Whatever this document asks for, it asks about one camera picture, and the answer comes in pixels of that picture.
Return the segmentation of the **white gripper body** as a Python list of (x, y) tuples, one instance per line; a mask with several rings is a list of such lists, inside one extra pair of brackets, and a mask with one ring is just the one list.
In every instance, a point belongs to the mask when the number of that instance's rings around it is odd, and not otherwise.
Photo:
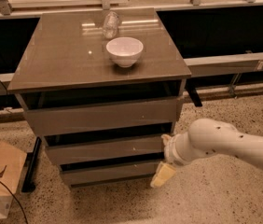
[(188, 133), (172, 136), (170, 142), (164, 145), (164, 157), (173, 166), (189, 165), (194, 161), (197, 155), (189, 142)]

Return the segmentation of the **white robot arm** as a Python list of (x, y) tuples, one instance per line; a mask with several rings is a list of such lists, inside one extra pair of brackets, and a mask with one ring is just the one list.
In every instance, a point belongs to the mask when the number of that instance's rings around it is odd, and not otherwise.
[(197, 119), (187, 131), (163, 134), (164, 160), (150, 186), (163, 186), (179, 167), (216, 154), (229, 155), (263, 170), (263, 136), (241, 133), (232, 124), (214, 119)]

